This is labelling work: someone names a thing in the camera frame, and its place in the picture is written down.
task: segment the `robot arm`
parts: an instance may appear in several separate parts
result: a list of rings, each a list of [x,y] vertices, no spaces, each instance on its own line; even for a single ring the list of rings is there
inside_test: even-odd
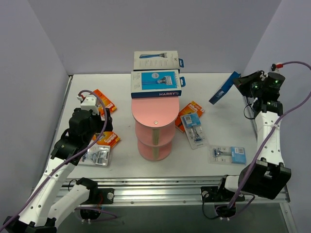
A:
[[[276,129],[259,154],[255,168],[242,189],[246,193],[268,199],[274,199],[291,177],[291,170],[284,167],[280,150],[280,122],[274,125],[278,118],[279,116],[272,112],[260,112],[256,116],[257,150],[270,133],[272,127]],[[225,189],[236,192],[239,182],[244,178],[247,169],[248,166],[239,176],[227,176]]]
[[[104,127],[104,121],[98,111],[97,98],[88,95],[79,97],[81,108],[76,108],[69,120],[69,128],[64,131],[59,141],[55,143],[47,167],[37,184],[34,193],[36,196],[29,202],[26,208],[15,219],[8,217],[10,221],[6,230],[9,233],[54,233],[61,222],[81,203],[94,200],[99,195],[97,183],[82,178],[78,180],[74,188],[61,200],[53,205],[58,191],[62,187],[67,176],[78,165],[81,156],[71,159],[70,162],[57,168],[65,161],[83,151],[90,144],[95,133],[100,133]],[[112,131],[112,119],[107,109],[105,115],[106,131]]]
[[[224,176],[218,192],[236,196],[250,193],[260,197],[274,199],[291,177],[291,170],[284,166],[280,150],[280,116],[283,115],[282,103],[277,99],[285,77],[278,71],[265,74],[255,72],[249,76],[233,80],[234,85],[246,98],[253,98],[251,105],[257,126],[257,151],[262,147],[267,136],[270,138],[258,154],[255,162],[242,170],[239,176]]]

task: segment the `metal frame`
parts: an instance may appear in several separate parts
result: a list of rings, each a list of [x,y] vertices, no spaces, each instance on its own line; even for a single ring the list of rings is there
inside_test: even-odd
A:
[[[201,205],[201,187],[217,186],[221,177],[184,177],[153,179],[93,179],[99,188],[113,188],[113,206],[159,206],[159,205]],[[68,192],[67,180],[57,199]],[[251,196],[245,197],[245,203]],[[288,192],[283,189],[274,200],[256,198],[254,203],[288,202]]]
[[[64,100],[63,100],[62,109],[61,109],[60,114],[59,114],[59,118],[58,118],[57,125],[56,125],[56,128],[55,128],[54,137],[53,137],[53,140],[52,140],[52,143],[51,143],[51,147],[50,147],[50,153],[52,152],[52,150],[54,148],[54,144],[55,144],[55,141],[56,141],[56,136],[57,136],[57,133],[58,133],[59,125],[60,125],[61,119],[63,117],[63,113],[64,113],[64,109],[65,109],[68,93],[69,93],[69,90],[70,90],[70,87],[71,87],[72,78],[73,78],[73,76],[69,75],[69,80],[68,80],[67,87],[66,87],[65,94],[64,94]]]
[[[283,213],[284,221],[289,233],[298,233],[297,227],[294,221],[294,217],[291,212],[290,205],[288,203],[280,203],[280,207]]]

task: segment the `white table surface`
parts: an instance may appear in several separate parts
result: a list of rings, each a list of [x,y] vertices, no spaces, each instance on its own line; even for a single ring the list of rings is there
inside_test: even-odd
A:
[[[186,86],[179,97],[180,109],[194,100],[205,112],[202,127],[211,145],[245,147],[247,164],[256,153],[257,142],[252,124],[243,115],[245,104],[235,87],[215,105],[208,102],[216,89],[229,77],[228,73],[182,74]],[[108,168],[77,166],[68,176],[73,178],[165,178],[206,177],[225,174],[239,175],[244,165],[210,164],[207,147],[192,150],[186,134],[176,131],[171,154],[159,162],[140,156],[135,136],[135,121],[131,113],[130,74],[74,75],[69,89],[56,140],[68,128],[74,108],[79,107],[76,96],[82,89],[101,90],[118,108],[112,113],[114,132],[121,138],[112,149]]]

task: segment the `white razor box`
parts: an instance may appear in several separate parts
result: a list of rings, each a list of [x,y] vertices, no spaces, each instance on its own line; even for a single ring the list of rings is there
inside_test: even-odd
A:
[[[134,71],[180,69],[177,51],[136,51],[134,52]]]
[[[133,99],[181,96],[184,84],[177,69],[133,71],[131,96]]]

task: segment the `blue box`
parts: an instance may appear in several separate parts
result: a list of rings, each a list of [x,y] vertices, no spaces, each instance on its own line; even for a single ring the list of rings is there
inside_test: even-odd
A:
[[[241,76],[238,72],[233,72],[230,77],[220,86],[219,90],[210,98],[209,102],[211,104],[215,104],[218,100],[220,100],[233,85],[233,79],[237,79]]]
[[[131,74],[131,96],[136,98],[181,96],[184,78],[177,69],[133,71]]]

